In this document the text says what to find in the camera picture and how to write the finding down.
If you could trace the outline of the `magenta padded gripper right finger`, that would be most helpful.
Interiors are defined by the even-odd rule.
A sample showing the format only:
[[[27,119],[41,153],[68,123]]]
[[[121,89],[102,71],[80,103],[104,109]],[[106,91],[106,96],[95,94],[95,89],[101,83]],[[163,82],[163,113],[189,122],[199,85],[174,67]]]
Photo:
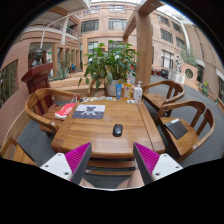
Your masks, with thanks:
[[[168,154],[158,154],[138,143],[133,144],[133,153],[145,185],[182,169]]]

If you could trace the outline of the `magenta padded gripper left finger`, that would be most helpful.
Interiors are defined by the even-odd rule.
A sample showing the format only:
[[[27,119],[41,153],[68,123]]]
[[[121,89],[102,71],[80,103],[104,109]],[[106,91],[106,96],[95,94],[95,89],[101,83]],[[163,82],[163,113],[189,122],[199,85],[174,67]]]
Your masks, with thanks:
[[[88,165],[91,153],[91,143],[88,142],[66,154],[56,153],[41,166],[41,169],[75,184],[79,184]]]

